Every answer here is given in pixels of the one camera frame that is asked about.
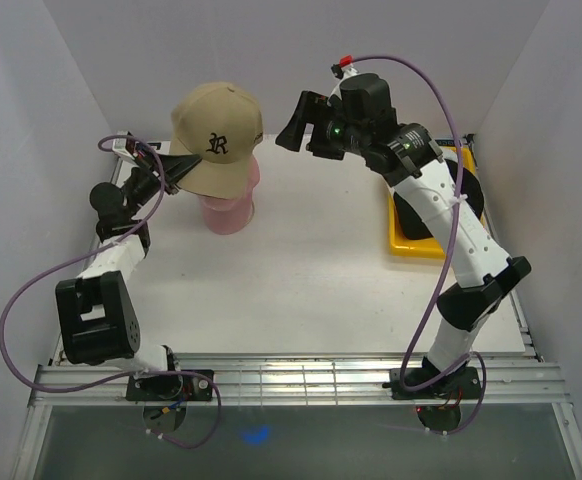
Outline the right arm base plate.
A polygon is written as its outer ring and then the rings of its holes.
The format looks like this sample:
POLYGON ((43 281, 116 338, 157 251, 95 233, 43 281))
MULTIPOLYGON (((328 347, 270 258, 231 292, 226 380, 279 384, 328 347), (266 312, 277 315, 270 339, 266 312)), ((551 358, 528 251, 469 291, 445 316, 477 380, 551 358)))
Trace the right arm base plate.
POLYGON ((474 367, 463 367, 426 388, 415 389, 432 377, 433 375, 425 368, 408 369, 405 385, 402 385, 400 370, 391 369, 389 380, 382 384, 382 388, 391 392, 393 400, 446 399, 456 394, 462 394, 463 399, 477 400, 480 396, 481 382, 474 367))

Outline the pink baseball cap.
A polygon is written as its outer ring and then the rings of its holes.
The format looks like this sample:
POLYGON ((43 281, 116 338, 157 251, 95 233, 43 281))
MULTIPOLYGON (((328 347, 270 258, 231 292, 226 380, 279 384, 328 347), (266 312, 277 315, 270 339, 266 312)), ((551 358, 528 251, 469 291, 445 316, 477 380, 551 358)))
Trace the pink baseball cap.
POLYGON ((206 227, 218 235, 231 235, 245 228, 255 213, 253 191, 259 182, 259 165, 256 158, 252 157, 246 189, 241 197, 220 199, 198 195, 206 227))

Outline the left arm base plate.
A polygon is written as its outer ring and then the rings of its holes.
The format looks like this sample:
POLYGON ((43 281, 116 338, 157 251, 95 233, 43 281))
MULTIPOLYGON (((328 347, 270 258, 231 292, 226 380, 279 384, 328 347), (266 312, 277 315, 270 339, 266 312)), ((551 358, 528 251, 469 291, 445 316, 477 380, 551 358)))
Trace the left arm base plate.
POLYGON ((151 376, 127 383, 124 398, 132 402, 210 401, 213 370, 194 370, 194 375, 151 376))

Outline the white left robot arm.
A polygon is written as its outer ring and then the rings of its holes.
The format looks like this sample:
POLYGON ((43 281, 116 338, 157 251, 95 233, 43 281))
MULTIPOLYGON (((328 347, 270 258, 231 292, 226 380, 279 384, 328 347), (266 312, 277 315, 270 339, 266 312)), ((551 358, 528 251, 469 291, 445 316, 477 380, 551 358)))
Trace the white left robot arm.
POLYGON ((123 371, 150 373, 149 388, 161 399, 176 397, 183 376, 172 350, 146 345, 126 282, 145 259, 150 245, 146 224, 135 215, 163 192, 173 195, 179 182, 200 162, 198 155, 160 155, 160 176, 153 156, 141 151, 123 185, 102 182, 89 195, 98 215, 96 234, 104 251, 77 277, 56 285, 55 297, 64 353, 73 364, 112 365, 123 371))

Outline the beige baseball cap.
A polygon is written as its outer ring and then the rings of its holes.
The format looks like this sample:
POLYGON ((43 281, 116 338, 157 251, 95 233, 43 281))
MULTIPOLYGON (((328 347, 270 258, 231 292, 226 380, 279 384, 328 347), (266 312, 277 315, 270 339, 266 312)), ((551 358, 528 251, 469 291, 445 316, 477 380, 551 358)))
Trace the beige baseball cap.
POLYGON ((253 152, 263 137, 255 97, 229 82, 202 84, 172 110, 171 124, 169 153, 201 158, 178 182, 181 189, 219 199, 244 195, 253 152))

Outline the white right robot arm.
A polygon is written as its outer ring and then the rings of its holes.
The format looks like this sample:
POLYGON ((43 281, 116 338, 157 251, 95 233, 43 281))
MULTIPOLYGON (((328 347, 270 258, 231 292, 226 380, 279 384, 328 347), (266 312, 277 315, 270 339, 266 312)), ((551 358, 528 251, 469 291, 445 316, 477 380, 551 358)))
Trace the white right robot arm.
POLYGON ((530 273, 529 261, 498 245, 462 196, 461 176, 450 172, 441 147, 424 126, 398 121, 389 85, 374 73, 343 78, 330 96, 302 91, 275 142, 325 159, 362 157, 443 248, 443 271, 456 282, 435 287, 426 307, 441 315, 435 340, 421 368, 402 369, 399 382, 407 392, 447 396, 486 320, 530 273))

